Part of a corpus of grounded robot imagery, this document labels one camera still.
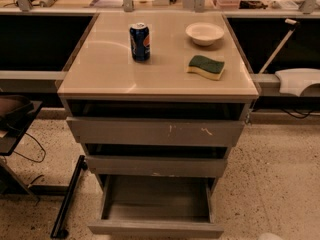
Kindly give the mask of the grey drawer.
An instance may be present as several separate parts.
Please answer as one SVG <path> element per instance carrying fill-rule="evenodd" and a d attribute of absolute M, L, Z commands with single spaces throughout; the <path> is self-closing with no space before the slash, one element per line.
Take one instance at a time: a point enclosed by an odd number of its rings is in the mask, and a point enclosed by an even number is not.
<path fill-rule="evenodd" d="M 233 147 L 244 123 L 231 120 L 68 117 L 78 143 Z"/>
<path fill-rule="evenodd" d="M 155 177 L 221 177 L 225 159 L 160 158 L 129 156 L 86 157 L 89 169 L 95 174 L 139 175 Z"/>
<path fill-rule="evenodd" d="M 94 234 L 217 239 L 204 178 L 111 175 Z"/>

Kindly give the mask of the white ceramic bowl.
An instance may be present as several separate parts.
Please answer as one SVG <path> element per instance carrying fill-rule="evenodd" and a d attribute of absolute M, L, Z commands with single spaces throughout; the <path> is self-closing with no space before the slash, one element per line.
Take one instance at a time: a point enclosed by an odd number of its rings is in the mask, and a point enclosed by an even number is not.
<path fill-rule="evenodd" d="M 199 46 L 210 46 L 224 36 L 224 30 L 221 27 L 205 22 L 190 24 L 185 32 Z"/>

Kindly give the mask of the grey bottom drawer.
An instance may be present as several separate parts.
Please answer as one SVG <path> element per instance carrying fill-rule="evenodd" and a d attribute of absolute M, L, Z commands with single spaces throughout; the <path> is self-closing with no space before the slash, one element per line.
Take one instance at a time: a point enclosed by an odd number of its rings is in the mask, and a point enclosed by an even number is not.
<path fill-rule="evenodd" d="M 111 175 L 94 234 L 217 239 L 204 178 Z"/>

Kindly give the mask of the black metal stand base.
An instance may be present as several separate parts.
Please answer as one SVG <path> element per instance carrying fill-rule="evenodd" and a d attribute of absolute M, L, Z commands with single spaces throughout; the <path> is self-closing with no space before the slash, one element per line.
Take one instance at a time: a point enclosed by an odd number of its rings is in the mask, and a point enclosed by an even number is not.
<path fill-rule="evenodd" d="M 58 215 L 54 222 L 54 225 L 50 234 L 51 239 L 65 239 L 68 236 L 68 231 L 65 229 L 66 217 L 71 205 L 73 195 L 76 190 L 76 186 L 77 186 L 77 182 L 79 180 L 80 174 L 82 171 L 86 169 L 87 169 L 87 165 L 85 162 L 85 156 L 80 155 L 77 160 L 76 166 L 74 168 L 69 185 L 67 186 L 67 190 L 64 194 L 64 199 L 60 206 Z"/>

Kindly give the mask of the grey middle drawer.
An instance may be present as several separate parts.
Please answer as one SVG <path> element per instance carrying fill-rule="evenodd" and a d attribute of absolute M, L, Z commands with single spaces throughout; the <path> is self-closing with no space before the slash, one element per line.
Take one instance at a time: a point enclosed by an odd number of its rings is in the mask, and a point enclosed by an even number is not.
<path fill-rule="evenodd" d="M 95 174 L 139 175 L 155 177 L 221 177 L 225 159 L 160 158 L 129 156 L 86 157 L 89 169 Z"/>

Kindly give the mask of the grey drawer cabinet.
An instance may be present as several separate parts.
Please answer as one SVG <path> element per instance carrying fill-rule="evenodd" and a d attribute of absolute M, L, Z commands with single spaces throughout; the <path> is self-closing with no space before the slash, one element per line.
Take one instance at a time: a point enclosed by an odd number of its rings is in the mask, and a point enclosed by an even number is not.
<path fill-rule="evenodd" d="M 231 120 L 244 123 L 257 99 L 230 33 L 209 47 L 185 33 L 192 23 L 227 25 L 219 13 L 175 11 L 105 12 L 92 29 L 58 89 L 68 117 Z M 130 27 L 149 28 L 150 58 L 132 58 Z M 188 73 L 195 55 L 225 63 L 218 81 Z M 129 156 L 225 159 L 234 147 L 82 144 L 86 157 Z"/>

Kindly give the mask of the blue pepsi soda can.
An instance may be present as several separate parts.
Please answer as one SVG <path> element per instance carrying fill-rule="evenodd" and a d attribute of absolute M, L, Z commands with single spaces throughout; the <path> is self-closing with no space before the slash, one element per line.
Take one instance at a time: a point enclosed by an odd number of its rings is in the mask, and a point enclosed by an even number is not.
<path fill-rule="evenodd" d="M 149 28 L 145 23 L 135 23 L 130 29 L 132 58 L 136 62 L 144 62 L 150 58 Z"/>

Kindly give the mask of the grey top drawer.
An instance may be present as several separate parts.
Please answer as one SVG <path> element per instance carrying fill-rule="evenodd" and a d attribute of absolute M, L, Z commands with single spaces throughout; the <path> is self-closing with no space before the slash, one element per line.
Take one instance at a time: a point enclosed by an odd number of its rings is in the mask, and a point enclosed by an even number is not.
<path fill-rule="evenodd" d="M 68 117 L 78 143 L 233 147 L 244 123 L 231 120 Z"/>

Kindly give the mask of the green and yellow sponge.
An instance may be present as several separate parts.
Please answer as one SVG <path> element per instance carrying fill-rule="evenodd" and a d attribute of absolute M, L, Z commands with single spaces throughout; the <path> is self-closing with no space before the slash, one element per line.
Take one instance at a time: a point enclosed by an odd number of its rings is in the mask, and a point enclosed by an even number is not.
<path fill-rule="evenodd" d="M 188 64 L 187 72 L 218 81 L 221 78 L 224 66 L 225 63 L 223 61 L 216 61 L 202 55 L 195 55 Z"/>

